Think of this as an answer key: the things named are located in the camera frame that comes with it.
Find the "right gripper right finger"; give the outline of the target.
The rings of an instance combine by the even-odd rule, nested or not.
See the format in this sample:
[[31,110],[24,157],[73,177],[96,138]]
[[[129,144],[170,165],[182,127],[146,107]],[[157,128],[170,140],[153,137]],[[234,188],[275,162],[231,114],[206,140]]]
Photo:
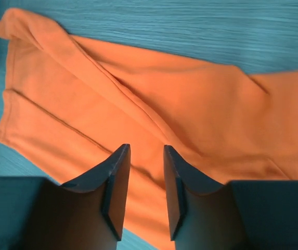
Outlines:
[[298,249],[298,181],[221,184],[169,145],[164,178],[176,249]]

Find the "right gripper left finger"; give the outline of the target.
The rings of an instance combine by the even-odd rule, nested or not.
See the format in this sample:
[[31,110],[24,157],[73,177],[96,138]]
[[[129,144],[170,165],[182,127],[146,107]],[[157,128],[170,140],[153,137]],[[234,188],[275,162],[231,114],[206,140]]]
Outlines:
[[0,249],[116,249],[122,238],[131,148],[58,185],[0,177]]

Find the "orange t shirt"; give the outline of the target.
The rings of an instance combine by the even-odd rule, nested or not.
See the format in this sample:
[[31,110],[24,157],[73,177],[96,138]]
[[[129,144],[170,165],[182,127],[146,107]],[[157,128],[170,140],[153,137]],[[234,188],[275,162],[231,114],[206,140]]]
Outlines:
[[10,8],[0,143],[60,183],[131,146],[125,227],[170,241],[163,148],[212,179],[298,180],[298,71],[232,65],[68,34]]

